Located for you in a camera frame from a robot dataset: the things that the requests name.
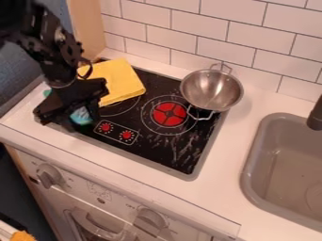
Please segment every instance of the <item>red burner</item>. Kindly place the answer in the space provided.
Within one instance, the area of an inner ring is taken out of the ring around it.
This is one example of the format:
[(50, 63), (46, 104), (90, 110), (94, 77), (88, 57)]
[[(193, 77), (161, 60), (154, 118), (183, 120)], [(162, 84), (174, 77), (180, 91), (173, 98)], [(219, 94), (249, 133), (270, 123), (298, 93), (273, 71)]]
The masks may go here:
[(101, 126), (101, 128), (104, 132), (108, 132), (111, 129), (111, 124), (105, 123)]
[(185, 121), (185, 107), (178, 103), (165, 102), (153, 110), (153, 119), (165, 127), (175, 127)]
[(123, 137), (123, 139), (129, 139), (132, 137), (132, 133), (130, 131), (124, 131), (121, 136)]

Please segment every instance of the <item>subway tile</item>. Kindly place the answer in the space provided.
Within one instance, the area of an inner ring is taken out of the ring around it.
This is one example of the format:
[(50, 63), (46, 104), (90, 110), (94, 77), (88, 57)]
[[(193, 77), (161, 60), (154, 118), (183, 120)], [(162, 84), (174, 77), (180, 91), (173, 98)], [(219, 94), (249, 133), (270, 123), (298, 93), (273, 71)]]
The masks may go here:
[(120, 0), (101, 0), (101, 12), (104, 14), (120, 17)]
[(314, 82), (321, 63), (258, 50), (254, 68)]
[(281, 81), (281, 76), (275, 73), (262, 72), (231, 63), (225, 64), (233, 69), (232, 75), (239, 79), (242, 84), (275, 92)]
[(228, 42), (198, 39), (198, 54), (236, 64), (251, 66), (255, 50)]
[(282, 79), (279, 93), (316, 102), (322, 93), (322, 85), (284, 77)]
[(171, 50), (171, 65), (191, 71), (209, 69), (211, 65), (220, 62), (208, 57)]
[(202, 0), (201, 14), (247, 24), (262, 24), (266, 3), (240, 0)]
[(300, 56), (322, 62), (322, 40), (315, 37), (297, 35), (292, 56)]
[(104, 30), (106, 32), (122, 35), (137, 40), (145, 40), (145, 25), (124, 19), (102, 15)]
[(200, 0), (146, 0), (147, 4), (197, 13), (199, 12), (199, 2)]
[(264, 26), (322, 37), (322, 12), (269, 4)]
[(322, 72), (318, 76), (317, 83), (322, 84)]
[(122, 12), (125, 19), (169, 27), (170, 10), (132, 1), (122, 0)]
[(321, 0), (309, 0), (306, 8), (322, 11), (322, 1)]
[[(171, 50), (171, 65), (184, 68), (191, 71), (208, 69), (212, 64), (221, 61), (208, 57), (195, 56), (188, 53)], [(257, 71), (252, 68), (242, 67), (231, 63), (225, 63), (233, 69), (232, 75), (241, 81), (242, 84), (253, 85), (265, 90), (276, 91), (281, 76), (270, 73)]]
[(302, 7), (302, 8), (305, 7), (305, 3), (306, 3), (306, 0), (260, 0), (260, 1), (295, 6), (295, 7)]
[(217, 40), (225, 40), (228, 21), (182, 11), (172, 12), (172, 29)]
[(169, 48), (137, 40), (125, 39), (125, 41), (127, 53), (169, 64)]
[(114, 34), (105, 33), (105, 42), (106, 46), (111, 49), (120, 50), (122, 52), (125, 51), (124, 49), (124, 37), (117, 36)]
[(168, 48), (194, 53), (196, 49), (195, 36), (148, 25), (148, 42)]
[(248, 24), (231, 23), (228, 41), (289, 54), (295, 34)]

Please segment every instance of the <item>white tile wall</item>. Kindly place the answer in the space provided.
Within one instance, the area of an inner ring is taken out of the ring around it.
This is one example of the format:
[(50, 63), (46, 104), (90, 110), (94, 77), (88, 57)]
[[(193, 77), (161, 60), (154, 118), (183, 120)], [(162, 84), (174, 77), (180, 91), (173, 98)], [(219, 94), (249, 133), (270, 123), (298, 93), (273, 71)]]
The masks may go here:
[(131, 1), (122, 1), (123, 17), (125, 19), (169, 27), (170, 10)]
[(315, 82), (322, 68), (322, 63), (258, 50), (254, 67), (259, 70)]
[(199, 0), (146, 0), (147, 4), (158, 5), (182, 11), (199, 12)]
[(176, 67), (197, 71), (209, 69), (209, 67), (215, 63), (221, 63), (221, 61), (171, 50), (171, 65)]
[(228, 41), (289, 54), (295, 34), (248, 24), (231, 23)]
[(225, 64), (233, 69), (232, 74), (243, 84), (250, 84), (258, 88), (275, 92), (281, 82), (281, 76), (275, 73), (262, 72), (231, 63)]
[(321, 0), (309, 0), (306, 8), (322, 10), (322, 1)]
[(225, 40), (228, 21), (204, 17), (197, 14), (173, 11), (172, 29), (205, 36), (216, 40)]
[(251, 66), (255, 49), (199, 37), (197, 53), (201, 56), (209, 56), (215, 59)]
[(124, 37), (105, 33), (105, 41), (108, 48), (120, 50), (123, 52), (125, 51)]
[(322, 12), (268, 5), (264, 26), (322, 38)]
[(169, 48), (195, 53), (197, 37), (160, 27), (148, 26), (148, 41)]
[(122, 35), (137, 40), (146, 40), (145, 25), (124, 19), (103, 15), (104, 30), (108, 33)]
[(306, 0), (260, 0), (268, 3), (283, 4), (296, 7), (305, 7)]
[(101, 12), (104, 14), (120, 17), (120, 0), (101, 0)]
[(110, 48), (191, 71), (225, 61), (242, 83), (322, 93), (322, 0), (101, 1)]
[(248, 24), (261, 24), (266, 4), (245, 0), (202, 0), (201, 14)]
[(316, 102), (322, 93), (322, 85), (284, 77), (282, 79), (279, 93)]
[(292, 55), (322, 62), (322, 39), (297, 35)]
[(127, 53), (169, 64), (169, 48), (156, 46), (138, 40), (126, 40)]

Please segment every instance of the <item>faucet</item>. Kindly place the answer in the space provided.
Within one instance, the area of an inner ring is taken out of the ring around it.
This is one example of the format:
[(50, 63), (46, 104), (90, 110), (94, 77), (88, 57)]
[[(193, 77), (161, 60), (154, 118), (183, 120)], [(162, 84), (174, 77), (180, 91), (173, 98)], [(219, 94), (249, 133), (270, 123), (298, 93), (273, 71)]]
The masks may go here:
[(322, 95), (317, 100), (306, 124), (315, 131), (322, 131)]

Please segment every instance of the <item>yellow cloth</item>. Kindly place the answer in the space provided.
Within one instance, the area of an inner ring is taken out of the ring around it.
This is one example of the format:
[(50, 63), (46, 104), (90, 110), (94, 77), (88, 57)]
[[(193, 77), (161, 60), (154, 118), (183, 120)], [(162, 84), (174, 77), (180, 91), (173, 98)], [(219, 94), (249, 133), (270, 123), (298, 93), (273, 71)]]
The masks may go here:
[[(78, 72), (84, 75), (88, 69), (84, 66)], [(89, 81), (93, 78), (105, 78), (107, 81), (109, 94), (101, 99), (100, 106), (124, 101), (146, 91), (131, 65), (123, 58), (93, 64)]]
[(36, 241), (36, 239), (26, 231), (18, 231), (13, 234), (10, 241)]

